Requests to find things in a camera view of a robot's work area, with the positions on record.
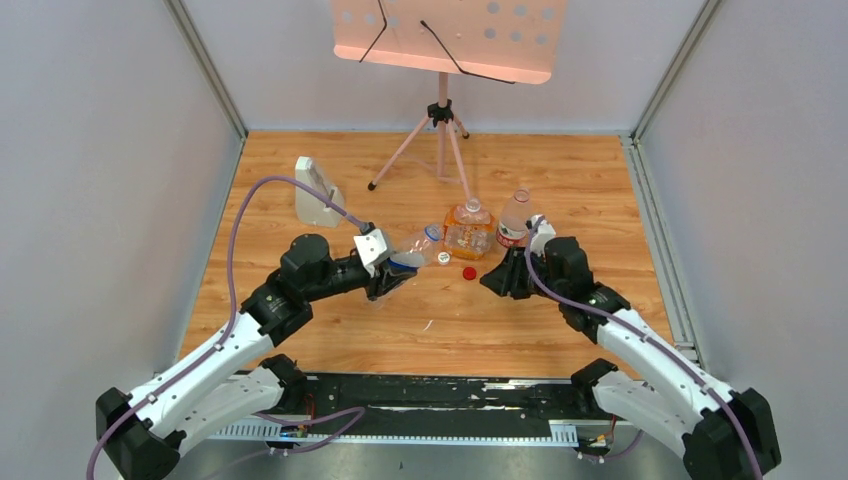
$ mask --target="clear plastic bottle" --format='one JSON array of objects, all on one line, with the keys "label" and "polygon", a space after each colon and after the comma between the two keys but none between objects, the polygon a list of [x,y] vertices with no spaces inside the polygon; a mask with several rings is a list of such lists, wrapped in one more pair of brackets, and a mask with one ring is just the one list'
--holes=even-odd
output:
[{"label": "clear plastic bottle", "polygon": [[504,247],[521,245],[527,236],[527,220],[533,215],[530,190],[521,187],[506,202],[498,222],[498,243]]},{"label": "clear plastic bottle", "polygon": [[492,248],[496,220],[472,198],[457,205],[445,216],[445,250],[469,260],[483,257]]},{"label": "clear plastic bottle", "polygon": [[394,245],[395,253],[389,260],[405,267],[421,268],[436,258],[441,242],[442,229],[436,224],[427,225]]}]

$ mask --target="white bracket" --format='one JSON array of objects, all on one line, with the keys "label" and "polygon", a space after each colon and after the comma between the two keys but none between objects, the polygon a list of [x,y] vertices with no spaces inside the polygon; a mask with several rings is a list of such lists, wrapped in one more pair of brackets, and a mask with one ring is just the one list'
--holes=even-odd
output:
[{"label": "white bracket", "polygon": [[[530,224],[536,225],[540,216],[541,215],[533,215],[530,217]],[[542,255],[545,253],[545,244],[554,237],[556,237],[556,230],[554,230],[554,227],[548,223],[547,220],[542,220],[542,223],[539,224],[539,228],[536,229],[536,234],[533,235],[533,240],[530,241],[530,251],[536,255]]]},{"label": "white bracket", "polygon": [[615,316],[638,328],[641,335],[609,321],[598,328],[598,345],[618,355],[639,372],[687,424],[698,423],[702,419],[701,411],[704,409],[715,412],[720,407],[676,362],[648,343],[647,337],[651,337],[653,341],[669,349],[675,357],[688,364],[707,387],[713,388],[722,400],[729,402],[732,399],[730,392],[733,389],[730,385],[717,380],[689,361],[657,335],[636,310],[621,309],[615,312]]},{"label": "white bracket", "polygon": [[362,260],[362,266],[374,277],[377,264],[389,258],[392,253],[392,245],[389,237],[379,228],[368,232],[367,235],[353,237],[356,251]]},{"label": "white bracket", "polygon": [[177,423],[187,416],[187,411],[233,372],[274,348],[271,338],[261,335],[259,328],[260,325],[249,314],[239,315],[230,338],[226,339],[223,345],[218,345],[224,332],[222,328],[166,372],[132,389],[130,407],[137,405],[142,398],[151,397],[154,390],[183,371],[207,350],[215,349],[215,353],[205,362],[171,386],[161,397],[153,398],[152,403],[138,411],[139,420],[147,419],[152,422],[150,432],[159,438],[165,438],[174,431]]},{"label": "white bracket", "polygon": [[631,379],[624,372],[610,372],[592,387],[598,406],[605,412],[626,418],[683,458],[683,434],[695,424],[687,424],[663,397],[646,382]]},{"label": "white bracket", "polygon": [[186,433],[180,442],[180,456],[227,425],[275,407],[284,391],[279,382],[271,370],[259,367],[236,382],[216,388],[177,424],[176,429]]},{"label": "white bracket", "polygon": [[[300,157],[297,159],[297,164],[294,167],[294,178],[323,193],[333,203],[344,208],[345,201],[341,190],[312,158]],[[338,212],[302,188],[295,189],[294,207],[297,211],[297,218],[307,225],[335,228],[342,220],[342,216]]]}]

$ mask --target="metal frame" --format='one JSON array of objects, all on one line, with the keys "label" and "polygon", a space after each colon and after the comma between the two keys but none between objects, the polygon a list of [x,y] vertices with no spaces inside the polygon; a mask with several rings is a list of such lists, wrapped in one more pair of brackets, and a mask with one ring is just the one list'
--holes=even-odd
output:
[{"label": "metal frame", "polygon": [[[433,436],[387,436],[387,435],[342,435],[335,443],[359,443],[377,445],[468,445],[478,447],[577,447],[577,426],[569,421],[551,420],[551,434],[547,437],[433,437]],[[306,437],[286,437],[279,424],[261,418],[247,417],[221,429],[208,438],[215,440],[247,440],[280,442],[295,440],[298,443],[315,443],[327,438],[325,434],[309,434]]]},{"label": "metal frame", "polygon": [[622,135],[621,146],[627,160],[627,168],[636,200],[639,204],[639,214],[645,228],[645,236],[648,247],[656,267],[657,281],[660,293],[665,303],[671,326],[672,338],[678,348],[689,360],[699,361],[697,340],[693,324],[697,322],[692,310],[688,307],[687,298],[690,291],[686,288],[683,277],[678,273],[677,265],[680,265],[669,238],[665,225],[665,215],[659,199],[654,193],[653,177],[645,158],[642,148],[642,138],[656,117],[660,106],[665,101],[668,93],[674,87],[686,62],[692,55],[695,47],[703,36],[704,31],[715,17],[718,8],[724,0],[705,0],[698,16],[692,23],[692,27],[684,37],[665,75],[657,86],[651,100],[645,107],[645,111],[639,118],[636,127],[629,135]]},{"label": "metal frame", "polygon": [[645,107],[645,111],[642,112],[642,116],[639,118],[636,128],[633,130],[631,138],[637,145],[639,140],[645,135],[645,131],[650,126],[651,121],[654,119],[657,110],[665,100],[665,97],[672,85],[674,85],[675,80],[677,80],[677,75],[680,73],[680,69],[684,64],[686,64],[686,61],[689,60],[689,56],[692,54],[692,51],[701,39],[701,35],[710,24],[710,21],[713,19],[716,11],[718,10],[718,7],[723,3],[724,0],[705,0],[704,6],[701,7],[701,11],[698,12],[695,22],[692,24],[689,32],[686,33],[686,37],[684,37],[683,43],[680,44],[680,48],[674,55],[671,65],[669,65],[668,70],[666,70],[665,75],[663,75],[657,90],[654,92],[653,97],[651,97],[651,100],[648,102],[648,106]]},{"label": "metal frame", "polygon": [[212,88],[212,92],[218,99],[218,103],[221,104],[224,114],[227,116],[227,119],[230,121],[230,124],[233,126],[233,129],[235,129],[239,138],[241,138],[242,143],[244,143],[247,140],[247,126],[244,124],[241,115],[239,115],[238,109],[236,109],[236,105],[233,102],[232,97],[230,97],[229,92],[227,92],[227,88],[224,86],[224,82],[221,80],[218,70],[215,69],[215,64],[212,62],[212,58],[209,56],[209,52],[206,50],[206,47],[203,45],[203,41],[200,38],[200,34],[197,32],[197,28],[194,26],[194,22],[191,20],[191,15],[189,15],[188,9],[186,9],[182,0],[163,1],[168,7],[168,11],[171,12],[171,16],[174,18],[174,23],[177,24],[177,28],[180,29],[180,33],[182,33],[183,38],[185,38],[186,45],[189,47],[189,50],[191,50],[195,60],[197,60],[200,70],[203,72],[206,80],[209,81],[209,86]]},{"label": "metal frame", "polygon": [[639,215],[648,240],[648,248],[657,273],[657,282],[665,303],[671,335],[678,347],[694,346],[695,336],[692,329],[692,315],[686,305],[686,295],[675,268],[676,256],[672,253],[665,229],[665,216],[654,195],[653,179],[642,155],[628,136],[621,136],[621,146],[630,172],[630,182],[636,194]]}]

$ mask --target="wooden floor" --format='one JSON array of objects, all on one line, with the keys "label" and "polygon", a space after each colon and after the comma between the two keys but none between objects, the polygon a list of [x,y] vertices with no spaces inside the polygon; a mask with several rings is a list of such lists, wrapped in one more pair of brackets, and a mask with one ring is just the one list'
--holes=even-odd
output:
[{"label": "wooden floor", "polygon": [[[266,175],[293,175],[298,156],[315,158],[341,188],[350,212],[395,239],[441,222],[452,204],[464,202],[459,185],[438,181],[413,161],[435,157],[432,134],[420,135],[375,191],[366,189],[403,139],[403,134],[251,133],[182,354],[227,320],[226,243],[245,193]],[[580,241],[596,278],[622,293],[671,341],[618,138],[473,134],[460,142],[472,191],[484,207],[497,215],[515,188],[529,187],[558,234]],[[448,172],[456,173],[454,168]],[[357,234],[346,222],[336,229],[298,222],[291,185],[272,183],[259,190],[236,242],[239,302],[279,266],[292,239],[306,232],[327,237],[334,256],[346,255]],[[462,278],[463,267],[473,265],[485,273],[502,253],[422,269],[379,310],[361,292],[316,302],[315,318],[278,352],[297,359],[307,371],[432,375],[567,377],[598,357],[616,361],[572,331],[550,300],[499,298]]]}]

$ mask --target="purple cable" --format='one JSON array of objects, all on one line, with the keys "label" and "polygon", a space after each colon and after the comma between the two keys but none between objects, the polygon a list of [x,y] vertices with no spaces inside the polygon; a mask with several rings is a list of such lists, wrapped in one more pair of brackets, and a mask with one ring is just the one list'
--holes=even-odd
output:
[{"label": "purple cable", "polygon": [[[247,195],[245,195],[244,200],[241,202],[241,207],[239,207],[238,212],[236,213],[236,217],[233,220],[233,229],[230,231],[230,239],[229,243],[227,244],[227,288],[230,294],[230,319],[227,321],[227,326],[224,329],[224,333],[222,333],[219,337],[218,345],[223,345],[229,338],[230,333],[232,333],[233,329],[236,327],[236,313],[238,313],[238,302],[236,301],[236,286],[235,280],[233,278],[233,252],[235,251],[236,235],[238,233],[239,223],[241,223],[241,217],[244,215],[244,211],[247,209],[247,205],[250,203],[250,199],[253,198],[253,195],[256,193],[259,187],[265,185],[268,182],[273,181],[291,183],[292,185],[305,190],[313,197],[317,198],[318,200],[321,200],[325,205],[338,212],[338,214],[343,216],[345,220],[354,224],[360,232],[364,232],[368,228],[367,223],[347,213],[344,208],[335,204],[332,200],[330,200],[329,197],[299,180],[295,180],[294,178],[286,177],[284,175],[271,175],[257,181],[250,188],[250,190],[247,192]],[[165,393],[165,391],[171,388],[171,386],[173,386],[175,383],[182,380],[186,375],[194,371],[194,369],[199,367],[216,351],[217,350],[215,350],[215,348],[213,347],[204,352],[200,357],[197,358],[197,360],[189,364],[182,371],[171,377],[170,380],[166,381],[165,383],[160,385],[159,388],[151,392],[151,395],[153,395],[154,397],[159,397],[160,395]],[[94,450],[91,452],[91,456],[88,458],[88,465],[86,466],[85,470],[86,480],[94,480],[94,466],[97,463],[97,457],[100,456],[100,452],[103,451],[103,448],[106,446],[106,443],[109,441],[109,439],[112,438],[112,435],[115,434],[115,431],[118,430],[118,428],[120,428],[121,425],[123,425],[124,422],[126,422],[130,417],[138,413],[139,410],[147,406],[149,403],[150,401],[147,398],[141,399],[138,404],[136,404],[134,407],[130,408],[126,413],[121,415],[118,420],[115,421],[115,423],[113,423],[109,428],[106,429],[105,432],[103,432],[103,436],[101,436],[100,440],[97,441],[97,444],[94,446]]]},{"label": "purple cable", "polygon": [[[307,447],[302,447],[302,448],[291,448],[291,449],[283,449],[283,450],[280,450],[280,449],[271,449],[271,450],[262,449],[262,450],[259,450],[259,451],[253,452],[253,453],[248,453],[247,455],[245,455],[243,457],[240,457],[240,458],[233,460],[229,465],[226,465],[226,466],[218,469],[217,471],[215,471],[211,475],[203,477],[201,480],[210,480],[212,478],[215,478],[218,475],[224,473],[224,470],[226,470],[228,468],[232,468],[232,467],[234,467],[234,466],[236,466],[240,463],[244,463],[248,460],[252,460],[252,459],[257,458],[257,457],[271,456],[271,455],[294,455],[296,453],[314,452],[315,450],[318,450],[321,447],[327,446],[330,442],[332,442],[333,440],[342,436],[344,434],[344,432],[346,432],[348,429],[350,429],[350,427],[352,427],[354,423],[358,422],[359,419],[362,418],[363,415],[365,415],[365,408],[363,408],[363,407],[352,407],[352,408],[348,408],[347,410],[341,410],[339,412],[336,412],[336,413],[333,413],[333,414],[330,414],[330,415],[326,415],[326,416],[321,417],[321,418],[306,420],[306,421],[303,421],[303,422],[288,422],[286,420],[280,420],[278,418],[274,418],[274,417],[272,417],[270,415],[266,415],[264,413],[257,413],[257,414],[255,414],[255,416],[262,418],[264,420],[268,420],[269,422],[276,423],[278,425],[283,425],[284,427],[296,427],[296,426],[299,426],[299,425],[318,425],[318,424],[321,424],[321,423],[329,422],[330,420],[335,420],[335,419],[337,419],[339,417],[343,417],[345,415],[350,415],[351,413],[356,413],[356,416],[353,417],[349,422],[347,422],[347,424],[345,424],[337,432],[333,433],[332,435],[325,438],[324,440],[321,440],[320,442],[316,442],[312,445],[309,445]],[[292,442],[294,442],[297,439],[291,438],[291,439],[285,439],[285,440],[291,440]]]},{"label": "purple cable", "polygon": [[[536,230],[539,228],[539,225],[542,224],[542,220],[544,219],[545,216],[542,215],[539,217],[538,220],[536,220],[536,224],[533,225],[533,228],[529,232],[529,236],[527,239],[528,247],[524,249],[524,260],[525,262],[527,262],[527,270],[530,273],[530,278],[533,279],[533,283],[535,283],[543,292],[545,292],[549,297],[556,300],[557,302],[564,303],[570,307],[579,308],[580,310],[595,315],[600,315],[629,330],[631,333],[639,337],[639,339],[641,339],[642,341],[650,343],[651,345],[656,347],[660,352],[663,353],[663,355],[667,356],[669,359],[671,359],[672,362],[674,362],[678,367],[680,367],[681,370],[686,372],[686,374],[692,378],[695,384],[697,384],[701,388],[704,388],[707,383],[701,378],[700,375],[695,372],[695,370],[692,369],[692,367],[690,367],[686,362],[678,358],[677,355],[675,355],[674,352],[670,351],[665,345],[654,340],[652,337],[649,337],[647,333],[642,332],[640,329],[622,320],[621,318],[616,317],[611,313],[605,312],[599,308],[595,308],[590,305],[584,305],[582,303],[569,300],[561,295],[557,295],[556,292],[554,292],[553,290],[548,288],[547,285],[542,283],[542,280],[539,278],[539,275],[536,274],[536,271],[533,269],[533,262],[530,259],[529,245],[531,244],[531,240],[533,240],[533,236],[536,234]],[[745,433],[745,429],[742,428],[742,424],[739,422],[739,419],[736,417],[736,414],[733,413],[733,410],[730,409],[730,406],[727,405],[727,402],[725,402],[713,388],[707,388],[706,392],[713,400],[715,400],[715,402],[719,405],[725,415],[727,415],[727,418],[733,425],[734,430],[736,430],[736,434],[742,441],[742,448],[745,450],[745,455],[748,457],[748,462],[750,462],[751,464],[751,470],[754,473],[754,480],[763,480],[763,474],[760,471],[760,463],[757,461],[757,456],[754,454],[754,448],[751,446],[751,441],[750,439],[748,439],[748,435]]]}]

